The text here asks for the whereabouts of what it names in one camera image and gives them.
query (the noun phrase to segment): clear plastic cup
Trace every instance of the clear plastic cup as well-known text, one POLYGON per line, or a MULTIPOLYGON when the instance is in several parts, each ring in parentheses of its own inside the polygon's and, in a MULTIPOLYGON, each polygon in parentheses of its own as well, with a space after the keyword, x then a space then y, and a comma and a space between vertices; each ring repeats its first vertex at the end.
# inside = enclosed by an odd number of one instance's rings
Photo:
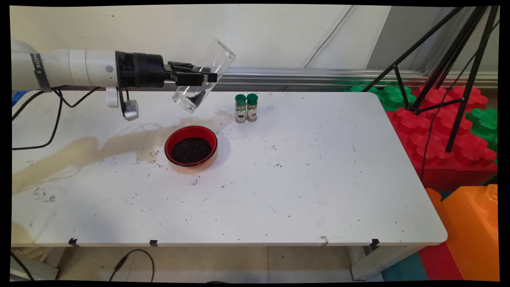
MULTIPOLYGON (((194 65, 193 71, 218 74, 218 81, 230 64, 236 58, 236 55, 227 48, 218 39, 214 39, 204 53, 202 61, 194 65)), ((194 112, 200 106, 216 83, 203 83, 202 86, 182 86, 177 87, 172 99, 185 110, 194 112)))

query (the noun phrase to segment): table leg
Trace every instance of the table leg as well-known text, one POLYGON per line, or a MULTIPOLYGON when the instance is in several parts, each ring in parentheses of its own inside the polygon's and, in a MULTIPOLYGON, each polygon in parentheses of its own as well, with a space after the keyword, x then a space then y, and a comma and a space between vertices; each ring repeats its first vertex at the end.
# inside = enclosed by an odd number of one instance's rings
POLYGON ((351 258, 352 279, 366 280, 409 255, 418 252, 423 247, 425 246, 379 246, 363 258, 360 258, 360 252, 357 250, 363 247, 349 247, 349 253, 351 255, 357 254, 355 258, 351 258))

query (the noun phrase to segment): cable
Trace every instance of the cable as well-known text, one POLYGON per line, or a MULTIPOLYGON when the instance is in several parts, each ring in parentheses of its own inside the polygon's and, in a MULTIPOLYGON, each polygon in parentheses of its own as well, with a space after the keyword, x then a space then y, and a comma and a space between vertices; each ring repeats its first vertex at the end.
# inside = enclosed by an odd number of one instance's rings
POLYGON ((60 113, 62 112, 62 98, 60 98, 60 104, 59 104, 59 112, 57 113, 57 121, 55 122, 55 127, 53 128, 53 133, 51 138, 49 138, 49 141, 41 146, 35 146, 35 147, 24 147, 24 148, 12 148, 13 151, 19 151, 19 150, 33 150, 33 149, 40 149, 44 148, 47 145, 51 144, 53 141, 53 138, 55 137, 55 133, 57 132, 57 127, 59 126, 59 120, 60 120, 60 113))
MULTIPOLYGON (((57 87, 57 88, 54 88, 53 89, 53 92, 55 94, 57 94, 57 96, 60 98, 60 104, 59 104, 59 111, 57 113, 57 120, 55 121, 55 127, 53 128, 53 133, 52 133, 52 136, 51 138, 49 138, 49 141, 41 146, 35 146, 35 147, 23 147, 23 148, 12 148, 13 151, 19 151, 19 150, 33 150, 33 149, 40 149, 40 148, 44 148, 46 146, 48 146, 49 144, 52 143, 53 141, 53 138, 55 137, 55 134, 57 132, 57 127, 59 126, 59 121, 60 121, 60 114, 62 112, 62 103, 65 102, 66 105, 70 108, 74 108, 75 106, 77 106, 79 103, 81 103, 86 97, 88 97, 90 94, 92 94, 93 92, 95 92, 96 90, 98 90, 100 87, 96 87, 95 89, 93 89, 92 91, 88 92, 85 96, 83 96, 81 99, 79 99, 74 105, 71 105, 69 104, 63 97, 62 95, 62 91, 57 87)), ((20 109, 18 109, 16 111, 16 113, 14 114, 14 116, 12 116, 12 120, 14 120, 16 117, 18 117, 19 113, 21 113, 21 111, 27 106, 27 104, 29 102, 31 102, 33 99, 35 99, 37 96, 39 96, 40 94, 42 94, 43 91, 39 91, 37 93, 35 93, 33 96, 31 96, 26 102, 23 103, 23 105, 20 107, 20 109)))
POLYGON ((98 89, 100 89, 101 87, 95 87, 92 91, 88 92, 86 95, 84 95, 81 99, 79 99, 74 105, 71 105, 69 104, 65 99, 64 99, 64 96, 62 95, 62 91, 57 88, 56 90, 58 91, 58 93, 53 90, 57 96, 59 96, 60 98, 62 98, 62 100, 64 101, 64 103, 69 107, 69 108, 74 108, 75 106, 77 106, 79 103, 81 103, 86 97, 88 97, 90 94, 92 94, 93 92, 97 91, 98 89))
POLYGON ((23 263, 21 263, 21 261, 18 259, 18 257, 16 257, 16 255, 14 255, 14 252, 12 252, 12 251, 11 251, 11 257, 14 259, 14 261, 16 261, 21 266, 21 268, 23 268, 23 271, 25 271, 27 276, 30 278, 30 281, 35 281, 34 278, 32 277, 32 274, 30 274, 29 270, 25 267, 25 265, 23 263))
POLYGON ((342 17, 342 19, 337 23, 337 25, 335 26, 335 28, 333 29, 333 31, 331 31, 331 33, 329 34, 329 36, 322 42, 322 44, 320 44, 320 46, 315 50, 315 52, 313 53, 312 57, 310 58, 310 60, 308 60, 308 63, 304 66, 304 68, 308 68, 308 65, 310 65, 310 63, 312 62, 312 60, 315 58, 315 55, 320 51, 320 49, 322 48, 322 46, 324 46, 328 40, 331 38, 331 36, 333 36, 333 34, 335 33, 335 31, 338 29, 338 27, 340 26, 340 24, 345 20, 345 18, 347 17, 347 15, 349 15, 349 12, 354 8, 355 5, 351 5, 351 7, 349 8, 349 10, 347 10, 347 13, 344 14, 344 16, 342 17))
MULTIPOLYGON (((496 27, 499 25, 499 20, 496 22, 496 24, 494 24, 494 26, 492 27, 491 29, 491 33, 492 31, 494 31, 494 29, 496 29, 496 27)), ((432 120, 430 120, 430 129, 428 131, 428 138, 427 138, 427 143, 425 144, 425 150, 423 151, 423 164, 421 166, 421 176, 420 176, 420 181, 423 180, 423 172, 425 171, 425 159, 426 159, 426 156, 427 156, 427 147, 428 147, 428 142, 430 141, 430 136, 432 135, 432 124, 434 123, 434 119, 436 118, 436 116, 438 115, 439 113, 439 110, 441 109, 441 107, 443 106, 443 103, 445 102, 445 99, 446 99, 446 94, 450 92, 450 90, 453 88, 453 86, 455 85, 455 83, 460 79, 460 77, 462 76, 462 74, 464 73, 464 71, 468 68, 469 64, 471 64, 471 61, 473 61, 473 59, 475 58, 476 56, 476 53, 478 53, 478 49, 475 51, 475 53, 473 54, 473 56, 471 56, 471 59, 469 59, 468 63, 464 66, 464 68, 462 69, 461 73, 457 76, 457 78, 455 79, 455 81, 453 81, 453 83, 450 85, 450 87, 446 90, 444 96, 443 96, 443 99, 441 100, 441 103, 439 104, 439 107, 438 107, 438 110, 436 111, 436 113, 434 114, 434 117, 432 117, 432 120)))
POLYGON ((37 93, 33 94, 26 102, 24 102, 21 107, 16 111, 16 113, 14 113, 14 115, 12 116, 12 120, 15 120, 19 113, 21 113, 21 111, 23 111, 23 109, 25 109, 25 107, 35 98, 37 98, 39 95, 43 94, 44 92, 43 91, 38 91, 37 93))
POLYGON ((150 262, 152 262, 152 277, 150 278, 150 281, 152 282, 154 280, 154 260, 152 258, 152 256, 145 250, 142 250, 142 249, 135 249, 135 250, 131 250, 128 254, 126 254, 120 261, 119 263, 117 263, 117 266, 115 266, 115 269, 113 270, 113 273, 112 273, 112 276, 110 276, 110 280, 108 281, 112 281, 113 279, 113 276, 115 275, 115 273, 117 273, 117 271, 119 271, 119 269, 122 267, 122 265, 124 265, 124 262, 126 261, 126 259, 128 258, 128 256, 135 252, 135 251, 142 251, 143 253, 147 254, 147 256, 149 256, 150 258, 150 262))

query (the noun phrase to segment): white wall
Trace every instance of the white wall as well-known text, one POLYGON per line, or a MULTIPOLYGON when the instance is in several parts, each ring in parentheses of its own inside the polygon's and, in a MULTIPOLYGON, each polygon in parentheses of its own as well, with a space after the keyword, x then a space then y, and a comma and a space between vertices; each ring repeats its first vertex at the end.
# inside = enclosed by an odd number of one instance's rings
MULTIPOLYGON (((349 5, 10 7, 11 38, 56 48, 154 53, 196 62, 210 39, 232 67, 303 67, 349 5)), ((356 6, 310 67, 364 69, 389 6, 356 6)))

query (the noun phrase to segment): floor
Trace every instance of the floor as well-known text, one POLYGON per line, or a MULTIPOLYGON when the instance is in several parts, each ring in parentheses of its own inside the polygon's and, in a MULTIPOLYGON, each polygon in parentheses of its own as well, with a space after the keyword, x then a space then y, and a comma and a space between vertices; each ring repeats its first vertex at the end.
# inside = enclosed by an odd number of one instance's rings
MULTIPOLYGON (((59 280, 107 281, 131 247, 67 248, 59 280)), ((346 247, 145 247, 155 262, 154 282, 352 282, 346 247)), ((152 267, 133 252, 113 281, 150 281, 152 267)), ((377 274, 367 281, 383 281, 377 274)))

